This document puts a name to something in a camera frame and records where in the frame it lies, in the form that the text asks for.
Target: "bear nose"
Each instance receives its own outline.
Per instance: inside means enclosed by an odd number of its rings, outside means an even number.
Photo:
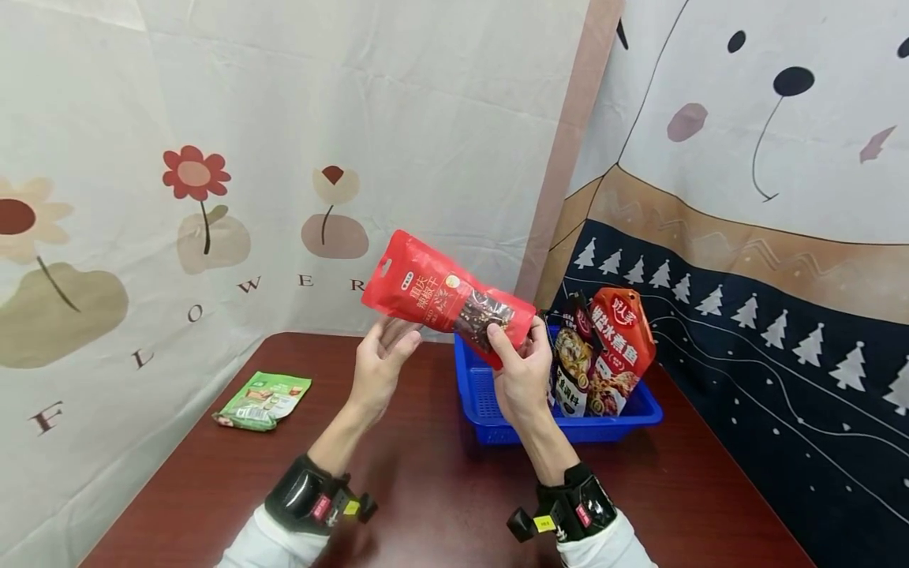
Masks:
[[[804,67],[787,67],[774,79],[774,90],[780,96],[801,95],[814,85],[814,74]]]

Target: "white tree pattern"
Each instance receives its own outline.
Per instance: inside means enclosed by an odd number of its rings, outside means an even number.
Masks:
[[[641,255],[641,258],[637,259],[637,264],[634,265],[634,268],[631,269],[631,272],[625,275],[625,280],[629,284],[640,284],[644,281],[644,256]]]
[[[793,353],[798,355],[798,362],[804,364],[806,361],[815,367],[821,366],[817,356],[821,354],[821,344],[824,342],[824,334],[821,330],[824,324],[818,324],[817,329],[805,337],[798,346],[793,349]]]
[[[788,310],[783,310],[783,313],[776,318],[776,321],[770,324],[767,331],[761,334],[761,337],[767,342],[767,347],[772,345],[783,349],[783,339],[786,337],[786,314],[788,313]]]
[[[650,285],[654,288],[668,288],[669,287],[669,261],[660,264],[660,267],[656,269],[654,277],[650,279]]]
[[[723,305],[721,299],[723,298],[723,285],[720,284],[716,286],[716,290],[713,290],[709,296],[707,296],[701,305],[697,306],[695,310],[698,310],[701,315],[713,314],[713,315],[722,315],[720,314],[720,307]]]
[[[586,266],[594,265],[594,243],[596,242],[596,237],[590,239],[590,243],[587,243],[587,247],[584,248],[584,251],[577,256],[577,260],[574,261],[574,265],[578,268],[585,268]]]
[[[619,249],[613,253],[612,256],[607,258],[600,264],[600,272],[603,275],[607,274],[619,274],[619,264],[622,262],[622,249]]]
[[[890,392],[884,395],[884,400],[896,405],[894,412],[906,416],[906,409],[909,408],[909,355],[906,356],[906,364],[896,374],[896,380],[890,383]]]
[[[739,311],[736,312],[731,319],[738,322],[739,327],[750,327],[752,329],[757,329],[754,327],[755,317],[757,317],[757,294],[751,294],[751,297],[748,298],[748,301],[739,308]]]
[[[864,342],[855,342],[855,348],[830,372],[830,376],[839,381],[836,386],[843,390],[851,386],[856,391],[864,392],[864,385],[862,384],[862,379],[864,378],[862,347],[864,347]]]
[[[679,302],[684,302],[685,304],[690,304],[688,301],[688,295],[691,291],[688,289],[691,286],[691,275],[686,274],[682,280],[679,280],[679,283],[673,288],[673,295],[675,299]]]

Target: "yellow label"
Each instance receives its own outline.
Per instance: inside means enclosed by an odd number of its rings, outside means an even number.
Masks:
[[[555,523],[553,523],[553,518],[549,515],[534,517],[534,524],[536,525],[536,530],[540,533],[555,530]]]

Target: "beige flower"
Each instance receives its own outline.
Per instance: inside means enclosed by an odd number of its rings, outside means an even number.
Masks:
[[[329,165],[324,170],[313,170],[313,188],[319,197],[334,207],[345,204],[360,193],[360,176],[354,170],[342,170]]]
[[[29,264],[38,256],[35,241],[65,244],[69,235],[56,222],[73,212],[68,204],[47,203],[53,185],[36,177],[16,191],[0,177],[0,256]]]

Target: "pink cheek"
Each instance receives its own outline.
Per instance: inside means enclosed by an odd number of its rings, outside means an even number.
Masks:
[[[666,135],[673,142],[684,142],[704,128],[707,109],[698,103],[688,103],[673,115],[666,126]]]

